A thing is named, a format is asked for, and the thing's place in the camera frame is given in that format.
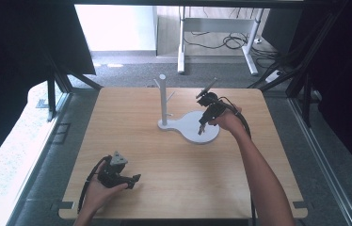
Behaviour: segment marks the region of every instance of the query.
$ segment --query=finger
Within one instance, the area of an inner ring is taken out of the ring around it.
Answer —
[[[101,169],[104,167],[105,163],[106,163],[106,160],[104,160],[102,163],[100,163],[99,167],[96,170],[96,173],[99,173],[101,171]]]
[[[111,197],[112,195],[126,189],[128,187],[128,184],[127,183],[124,183],[124,184],[120,184],[118,186],[113,186],[109,189],[106,190],[106,193]]]
[[[216,120],[208,121],[208,124],[209,124],[209,125],[216,125]]]

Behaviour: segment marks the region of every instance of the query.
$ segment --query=wooden tabletop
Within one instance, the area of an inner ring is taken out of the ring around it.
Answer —
[[[197,104],[200,89],[175,91],[168,101],[169,119],[205,108]],[[275,171],[295,218],[304,218],[303,202],[264,96],[257,89],[211,89],[243,108],[252,139]],[[96,218],[250,218],[247,178],[235,139],[220,130],[209,144],[189,143],[176,131],[158,128],[161,119],[157,88],[104,88],[100,91],[60,209],[62,218],[76,218],[83,184],[104,156],[120,152],[129,163],[122,176],[141,174],[133,189],[122,191]]]

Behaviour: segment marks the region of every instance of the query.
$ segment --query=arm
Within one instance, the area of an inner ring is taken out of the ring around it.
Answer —
[[[210,124],[218,124],[230,131],[237,141],[261,224],[295,225],[290,204],[278,178],[250,139],[242,122],[226,110]]]
[[[100,168],[104,165],[104,162],[99,166],[96,172],[100,171]],[[91,178],[90,184],[88,185],[88,191],[86,192],[85,201],[83,207],[79,212],[74,226],[87,226],[90,225],[91,220],[102,206],[108,203],[118,192],[125,189],[128,185],[122,184],[107,188],[101,184],[97,179],[97,174]]]

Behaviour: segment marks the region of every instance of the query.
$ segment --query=white stand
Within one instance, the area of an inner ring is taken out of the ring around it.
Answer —
[[[261,23],[263,8],[258,9],[255,20],[247,19],[212,19],[212,18],[185,18],[185,7],[181,12],[180,19],[180,43],[178,53],[177,72],[184,73],[184,32],[218,32],[218,33],[250,33],[247,46],[243,46],[242,50],[246,58],[251,75],[257,75],[255,63],[250,55],[252,43],[255,40],[256,32]]]
[[[159,83],[154,80],[161,92],[162,120],[158,121],[158,127],[164,131],[177,131],[181,133],[188,141],[196,144],[206,144],[214,140],[219,134],[220,129],[218,125],[205,126],[205,131],[199,135],[199,120],[202,117],[203,111],[191,111],[183,115],[178,120],[168,119],[169,114],[167,113],[167,102],[174,93],[167,98],[166,77],[161,74],[159,75],[159,78]]]

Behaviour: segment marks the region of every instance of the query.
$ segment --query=white base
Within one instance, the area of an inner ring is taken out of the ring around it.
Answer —
[[[177,58],[177,73],[184,73],[184,45],[182,43],[179,45],[179,54]]]
[[[246,57],[246,61],[249,67],[249,71],[251,72],[251,75],[252,76],[258,75],[258,70],[256,69],[252,56],[249,53],[250,48],[248,48],[247,46],[243,46],[242,48],[243,48],[244,57]]]
[[[188,141],[195,144],[206,144],[214,140],[219,134],[219,126],[207,125],[205,131],[199,135],[200,118],[202,111],[191,111],[183,115],[178,120],[167,120],[167,125],[162,124],[162,120],[158,121],[158,127],[161,130],[174,130],[180,132]]]

